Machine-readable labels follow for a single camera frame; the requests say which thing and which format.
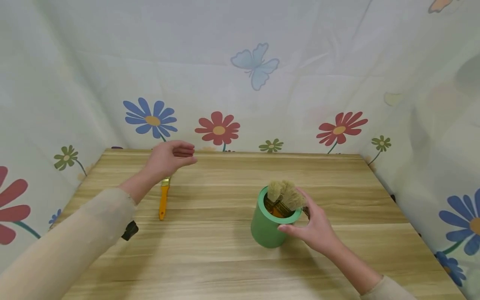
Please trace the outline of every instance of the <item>blue butterfly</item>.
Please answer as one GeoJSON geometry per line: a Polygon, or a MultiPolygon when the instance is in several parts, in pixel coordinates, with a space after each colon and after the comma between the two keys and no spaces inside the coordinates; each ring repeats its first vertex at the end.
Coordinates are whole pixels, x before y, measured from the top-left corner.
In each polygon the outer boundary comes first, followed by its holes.
{"type": "Polygon", "coordinates": [[[270,78],[269,74],[275,71],[280,63],[279,59],[271,59],[264,63],[264,54],[267,49],[268,43],[258,44],[252,52],[245,49],[230,59],[235,67],[249,70],[245,73],[249,73],[249,78],[252,79],[252,88],[255,91],[260,91],[260,88],[270,78]]]}

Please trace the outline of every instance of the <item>hand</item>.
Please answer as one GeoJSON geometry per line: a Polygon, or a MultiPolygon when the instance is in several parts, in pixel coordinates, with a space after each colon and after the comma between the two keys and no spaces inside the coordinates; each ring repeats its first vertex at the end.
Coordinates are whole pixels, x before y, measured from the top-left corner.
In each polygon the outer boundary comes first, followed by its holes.
{"type": "Polygon", "coordinates": [[[342,245],[342,242],[333,231],[325,211],[304,190],[300,188],[297,188],[297,190],[307,200],[310,221],[306,227],[280,225],[278,230],[301,239],[310,248],[328,257],[342,245]]]}
{"type": "Polygon", "coordinates": [[[153,148],[141,172],[158,183],[165,177],[172,176],[179,168],[196,163],[194,148],[193,144],[184,141],[160,143],[153,148]]]}

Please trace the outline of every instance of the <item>wooden table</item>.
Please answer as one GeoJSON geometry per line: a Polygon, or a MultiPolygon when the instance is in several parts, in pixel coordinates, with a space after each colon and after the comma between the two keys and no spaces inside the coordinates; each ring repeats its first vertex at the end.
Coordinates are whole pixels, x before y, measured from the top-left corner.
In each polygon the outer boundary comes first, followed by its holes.
{"type": "MultiPolygon", "coordinates": [[[[59,220],[140,170],[149,152],[107,150],[59,220]]],[[[198,154],[172,177],[165,220],[158,186],[138,206],[140,231],[102,255],[64,299],[358,299],[303,242],[265,249],[253,240],[258,192],[281,179],[308,192],[346,245],[418,299],[464,299],[360,156],[264,153],[198,154]]]]}

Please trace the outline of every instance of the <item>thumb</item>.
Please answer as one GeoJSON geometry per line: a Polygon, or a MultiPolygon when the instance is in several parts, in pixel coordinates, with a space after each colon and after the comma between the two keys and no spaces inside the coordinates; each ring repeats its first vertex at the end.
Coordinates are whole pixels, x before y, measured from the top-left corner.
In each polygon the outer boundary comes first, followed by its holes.
{"type": "Polygon", "coordinates": [[[194,156],[177,157],[177,164],[178,164],[179,168],[184,167],[184,166],[193,165],[196,162],[197,162],[197,158],[194,157],[194,156]]]}
{"type": "Polygon", "coordinates": [[[278,230],[281,232],[285,232],[286,234],[293,236],[295,238],[303,239],[303,228],[296,227],[293,225],[280,225],[278,226],[278,230]]]}

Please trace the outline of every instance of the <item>brush holder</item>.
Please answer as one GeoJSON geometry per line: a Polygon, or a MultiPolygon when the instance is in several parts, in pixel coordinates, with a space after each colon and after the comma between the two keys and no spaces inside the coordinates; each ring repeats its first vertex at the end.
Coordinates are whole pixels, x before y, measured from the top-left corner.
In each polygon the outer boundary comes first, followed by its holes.
{"type": "Polygon", "coordinates": [[[276,248],[283,244],[287,235],[279,231],[280,224],[293,224],[300,218],[302,209],[297,209],[293,215],[287,218],[278,218],[267,211],[264,198],[267,195],[268,187],[264,187],[258,194],[257,206],[253,213],[250,230],[255,241],[265,248],[276,248]]]}

